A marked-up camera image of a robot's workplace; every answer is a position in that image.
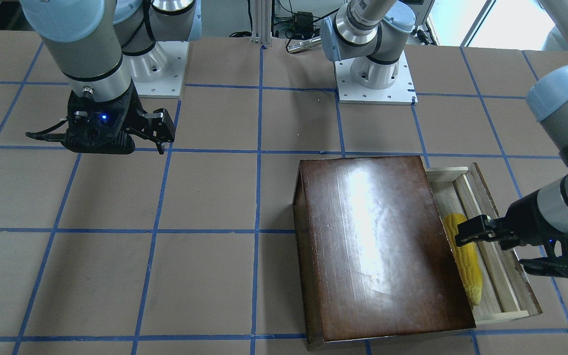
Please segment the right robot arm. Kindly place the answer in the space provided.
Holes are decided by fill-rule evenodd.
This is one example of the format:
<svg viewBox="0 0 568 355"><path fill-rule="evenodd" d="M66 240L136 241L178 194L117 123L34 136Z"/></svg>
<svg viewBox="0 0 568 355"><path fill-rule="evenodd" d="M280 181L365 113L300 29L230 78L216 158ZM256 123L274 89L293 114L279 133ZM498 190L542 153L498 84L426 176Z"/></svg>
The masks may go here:
<svg viewBox="0 0 568 355"><path fill-rule="evenodd" d="M70 84L66 116L33 140L76 153L126 155L133 137L175 140L169 112L144 110L136 83L171 68L161 42L191 42L202 34L199 0L23 0L27 22Z"/></svg>

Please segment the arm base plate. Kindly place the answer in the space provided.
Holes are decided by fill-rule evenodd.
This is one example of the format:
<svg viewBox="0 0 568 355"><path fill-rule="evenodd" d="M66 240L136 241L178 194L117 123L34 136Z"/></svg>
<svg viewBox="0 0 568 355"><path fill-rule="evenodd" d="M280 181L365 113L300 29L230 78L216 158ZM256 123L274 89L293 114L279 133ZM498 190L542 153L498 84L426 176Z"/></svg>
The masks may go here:
<svg viewBox="0 0 568 355"><path fill-rule="evenodd" d="M124 56L142 98L180 99L190 49L189 42L158 42L146 54Z"/></svg>
<svg viewBox="0 0 568 355"><path fill-rule="evenodd" d="M341 103L415 105L419 101L404 51L390 65L366 57L337 61L334 75Z"/></svg>

